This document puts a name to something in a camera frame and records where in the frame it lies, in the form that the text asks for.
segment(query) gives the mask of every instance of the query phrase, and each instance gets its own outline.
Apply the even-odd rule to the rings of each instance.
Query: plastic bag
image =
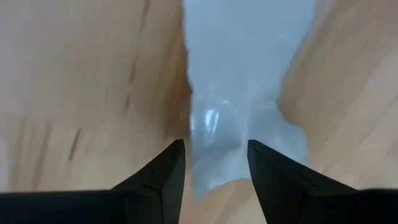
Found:
[[[314,0],[183,0],[183,5],[195,197],[250,178],[248,139],[307,163],[305,134],[282,118],[277,97],[312,24]]]

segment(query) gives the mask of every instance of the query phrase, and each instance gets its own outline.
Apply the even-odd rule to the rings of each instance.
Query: white plastic sheet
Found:
[[[304,132],[277,107],[284,75],[308,32],[314,0],[183,0],[195,196],[250,178],[257,139],[307,163]]]

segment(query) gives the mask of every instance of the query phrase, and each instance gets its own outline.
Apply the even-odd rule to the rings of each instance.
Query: light wooden board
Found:
[[[304,128],[310,167],[357,188],[398,187],[398,2],[319,3],[280,108]],[[180,6],[0,3],[2,191],[107,189],[173,139],[189,148]],[[265,222],[250,180],[194,201],[191,176],[181,223]]]

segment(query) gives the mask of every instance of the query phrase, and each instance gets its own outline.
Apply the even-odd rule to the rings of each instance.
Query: wooden surface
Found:
[[[0,3],[2,191],[107,189],[188,139],[180,5]],[[320,0],[280,96],[310,167],[357,188],[398,187],[397,11],[395,0]],[[264,223],[250,180],[194,201],[191,175],[181,223]]]

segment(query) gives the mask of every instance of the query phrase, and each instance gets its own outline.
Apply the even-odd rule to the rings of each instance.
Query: plastic wrap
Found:
[[[257,139],[307,163],[305,134],[277,107],[284,75],[308,32],[314,0],[183,0],[195,196],[250,178]]]

